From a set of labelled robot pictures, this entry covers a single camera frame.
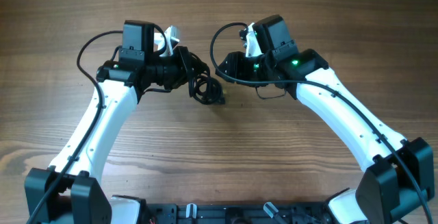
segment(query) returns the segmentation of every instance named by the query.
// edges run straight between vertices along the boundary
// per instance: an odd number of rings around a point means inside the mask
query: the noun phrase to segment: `black cable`
[[[115,48],[114,53],[112,54],[112,57],[111,57],[111,61],[114,61],[114,59],[116,58],[116,54],[117,54],[118,50],[121,49],[121,48],[122,48],[122,45],[118,45]]]
[[[82,53],[86,49],[86,47],[88,45],[90,45],[90,43],[93,42],[94,40],[96,40],[97,38],[100,38],[102,36],[106,36],[106,35],[109,35],[109,34],[121,34],[121,33],[123,33],[123,31],[110,31],[110,32],[104,32],[102,34],[99,34],[99,35],[95,36],[94,38],[91,38],[81,48],[81,51],[79,52],[79,55],[77,56],[77,60],[76,60],[77,68],[93,83],[94,87],[96,88],[97,95],[99,97],[99,104],[97,105],[97,111],[96,111],[96,114],[94,115],[94,118],[93,118],[89,128],[87,129],[87,132],[83,135],[83,138],[82,138],[81,142],[78,144],[77,148],[75,149],[75,151],[71,155],[70,159],[68,159],[67,164],[65,165],[65,167],[57,175],[55,181],[50,184],[49,189],[47,189],[46,193],[42,196],[40,202],[35,207],[34,212],[30,215],[29,220],[27,220],[27,224],[31,224],[31,223],[33,223],[35,221],[35,218],[36,218],[38,212],[40,211],[41,207],[44,205],[44,203],[47,201],[47,199],[49,199],[49,197],[51,197],[53,195],[54,191],[56,190],[56,188],[58,187],[59,183],[61,182],[62,177],[66,174],[67,170],[70,168],[71,164],[75,161],[75,158],[77,157],[77,155],[81,151],[83,145],[86,143],[89,135],[91,134],[92,130],[94,129],[94,126],[96,125],[96,123],[97,123],[97,121],[98,121],[98,119],[99,119],[99,117],[101,115],[101,112],[102,112],[102,100],[103,100],[102,90],[100,89],[100,87],[97,84],[96,80],[94,80],[93,77],[91,77],[91,75],[88,74],[82,68],[82,66],[80,64]]]
[[[190,55],[197,61],[201,61],[196,54],[190,53]],[[222,86],[217,79],[210,76],[210,69],[208,68],[193,79],[189,79],[188,85],[189,96],[204,105],[213,104],[222,97]],[[206,85],[205,90],[201,91],[201,86],[204,85]]]
[[[166,48],[167,48],[166,35],[164,34],[164,32],[163,32],[163,30],[161,29],[160,26],[158,26],[158,25],[156,25],[156,24],[153,24],[153,27],[154,27],[155,29],[157,29],[157,31],[158,31],[159,33],[162,34],[163,39],[164,39],[164,47],[162,47],[161,49],[158,49],[158,50],[155,52],[157,55],[162,55],[162,54],[166,51]]]
[[[143,95],[146,94],[146,92],[170,93],[171,90],[163,90],[163,89],[157,89],[157,88],[149,88],[149,89],[146,89],[146,90],[143,92]]]
[[[211,39],[210,44],[210,58],[211,62],[213,63],[214,68],[216,69],[216,74],[220,75],[221,77],[227,78],[229,80],[235,81],[238,84],[246,84],[246,85],[253,85],[253,84],[259,84],[259,85],[265,85],[265,84],[310,84],[313,86],[317,86],[320,88],[323,88],[330,93],[334,94],[334,97],[339,97],[342,101],[344,101],[347,105],[350,106],[362,119],[367,123],[367,125],[371,128],[371,130],[377,135],[378,139],[380,139],[383,144],[388,148],[388,150],[391,151],[391,153],[394,155],[394,157],[397,159],[399,165],[403,168],[403,171],[407,174],[409,180],[411,181],[415,191],[417,192],[418,198],[420,199],[421,205],[423,206],[424,213],[426,215],[427,221],[429,224],[433,223],[432,214],[430,213],[427,200],[425,200],[424,195],[422,194],[422,191],[420,190],[420,187],[418,186],[417,181],[415,180],[414,176],[412,175],[412,172],[409,170],[407,165],[403,162],[402,158],[397,154],[396,150],[389,144],[386,137],[379,132],[379,130],[374,126],[374,124],[368,119],[366,115],[362,113],[351,101],[349,101],[347,98],[345,98],[341,93],[337,92],[336,90],[333,90],[332,88],[325,86],[323,84],[313,82],[313,81],[307,81],[307,80],[276,80],[276,81],[246,81],[237,79],[234,77],[230,77],[227,74],[223,73],[218,65],[216,64],[216,61],[214,60],[213,56],[213,46],[216,38],[219,36],[220,32],[222,32],[224,29],[232,26],[244,26],[246,29],[248,29],[248,25],[245,23],[229,23],[228,25],[225,25],[221,27],[213,36],[213,39]]]
[[[257,93],[257,96],[260,98],[260,99],[262,99],[262,100],[269,100],[269,99],[276,99],[276,98],[280,98],[280,97],[285,97],[286,96],[286,94],[287,94],[287,91],[286,91],[286,89],[284,90],[285,91],[285,93],[284,94],[282,94],[282,95],[278,95],[278,96],[275,96],[275,97],[262,97],[260,94],[259,94],[259,91],[258,91],[258,89],[259,89],[260,87],[255,87],[255,92]]]

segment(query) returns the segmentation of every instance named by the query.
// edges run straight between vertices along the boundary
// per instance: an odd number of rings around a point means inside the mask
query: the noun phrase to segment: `wood grain surface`
[[[125,19],[176,25],[181,45],[212,67],[219,27],[272,14],[375,115],[408,139],[425,138],[438,155],[438,0],[0,0],[0,223],[27,220],[26,174],[47,167],[86,110],[92,85],[75,59],[89,38],[122,29]],[[219,37],[218,60],[242,49],[237,30]],[[120,42],[96,41],[83,65],[95,72]],[[145,96],[109,155],[105,193],[149,203],[263,203],[320,201],[357,187],[358,164],[311,110],[221,82],[222,106],[199,104],[187,86]],[[430,208],[438,221],[436,200]],[[421,208],[405,219],[426,221]]]

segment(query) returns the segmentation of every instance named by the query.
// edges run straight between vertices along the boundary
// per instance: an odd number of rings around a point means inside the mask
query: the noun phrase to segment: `black plastic housing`
[[[275,205],[279,215],[290,224],[339,224],[326,209],[326,202],[299,202]],[[147,212],[159,224],[278,224],[260,205],[204,205],[197,206],[196,218],[186,218],[187,206],[175,204],[148,204]],[[139,224],[150,224],[142,219]]]
[[[261,52],[269,53],[276,62],[298,53],[298,47],[280,15],[273,15],[256,22],[253,29]]]
[[[260,81],[260,79],[264,79],[264,74],[262,71],[263,64],[261,64],[260,57],[249,57],[245,56],[244,52],[236,51],[229,53],[225,60],[220,63],[219,69],[227,74],[229,77],[234,77],[241,80],[246,81]],[[233,80],[224,77],[224,80],[229,83],[234,83]],[[258,86],[266,86],[259,84],[244,84],[246,86],[258,87]]]
[[[150,22],[125,21],[119,62],[146,64],[153,54],[153,30],[154,24]]]
[[[318,70],[328,69],[329,64],[313,49],[307,49],[293,57],[284,59],[277,63],[271,79],[306,80],[306,75]],[[276,84],[278,88],[285,88],[286,91],[296,99],[296,84]]]
[[[407,142],[397,151],[412,172],[427,200],[435,196],[433,152],[422,138]],[[394,223],[421,203],[406,173],[394,155],[377,157],[356,191],[356,200],[371,223]]]
[[[58,173],[53,169],[31,169],[27,174],[25,192],[29,213],[35,210],[50,183],[57,177]],[[69,218],[73,218],[74,223],[111,222],[111,205],[98,181],[88,176],[89,173],[85,171],[80,172],[78,176],[65,175],[58,189],[38,212],[36,221],[50,223],[61,216],[69,216]],[[67,188],[71,189],[69,198],[58,195]]]
[[[98,82],[110,79],[124,82],[125,86],[134,86],[140,101],[143,91],[152,83],[163,86],[165,90],[173,90],[204,71],[209,71],[206,63],[193,57],[187,47],[178,46],[172,56],[150,55],[145,64],[108,60],[99,67],[96,79]]]

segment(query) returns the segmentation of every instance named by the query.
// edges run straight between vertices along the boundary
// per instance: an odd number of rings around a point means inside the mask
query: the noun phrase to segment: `cable clip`
[[[381,136],[380,138],[378,137],[378,138],[376,139],[376,142],[378,142],[378,143],[382,143],[381,138],[384,138],[384,139],[388,140],[388,137],[386,137],[384,134],[382,134],[382,136]]]
[[[335,92],[331,95],[333,98],[335,98],[339,94],[339,91],[335,90]]]

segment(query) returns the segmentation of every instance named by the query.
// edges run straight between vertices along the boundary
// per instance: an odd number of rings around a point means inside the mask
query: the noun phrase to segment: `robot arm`
[[[164,35],[165,38],[161,33],[154,34],[154,43],[158,45],[158,49],[166,47],[164,53],[160,55],[163,59],[174,55],[173,49],[179,42],[179,30],[171,25],[164,32]],[[100,82],[99,87],[104,95],[104,108],[93,132],[89,135],[81,153],[77,156],[67,174],[78,175],[81,171],[87,171],[90,173],[90,177],[96,178],[101,183],[103,167],[105,166],[108,154],[123,123],[137,107],[137,92],[139,91],[136,91],[135,86],[126,86],[122,81],[110,79]],[[94,114],[96,114],[98,104],[98,94],[94,90],[90,105],[76,127],[75,132],[63,150],[49,165],[49,167],[55,167],[55,172],[59,173],[66,166],[69,156],[77,148],[86,130],[89,128]]]
[[[158,27],[152,23],[125,21],[118,61],[106,61],[96,74],[102,94],[100,115],[95,118],[100,105],[95,89],[86,113],[63,150],[47,170],[31,169],[26,177],[31,213],[28,223],[139,223],[145,208],[143,201],[128,197],[112,197],[108,201],[99,186],[105,161],[123,123],[148,91],[170,92],[189,82],[190,96],[203,104],[218,102],[222,97],[222,88],[209,76],[206,63],[187,47],[176,47],[178,29],[171,26],[164,33],[158,28],[161,33],[154,35],[154,28]],[[153,51],[153,43],[158,44],[158,51]],[[149,88],[151,84],[164,88]],[[92,132],[82,142],[89,129]],[[77,149],[78,156],[71,158]],[[67,188],[71,189],[68,201],[58,195]]]
[[[221,31],[234,25],[246,27],[240,31],[246,53],[229,53],[217,65],[214,41]],[[365,174],[357,190],[329,199],[328,208],[339,223],[393,223],[420,205],[428,212],[427,205],[420,203],[420,196],[430,200],[435,195],[432,149],[421,138],[408,142],[376,118],[314,50],[299,53],[279,15],[249,26],[225,25],[211,42],[210,56],[216,74],[228,82],[251,87],[275,84],[285,89],[319,115],[346,144]],[[406,167],[413,177],[407,176]],[[413,181],[419,190],[414,190]]]

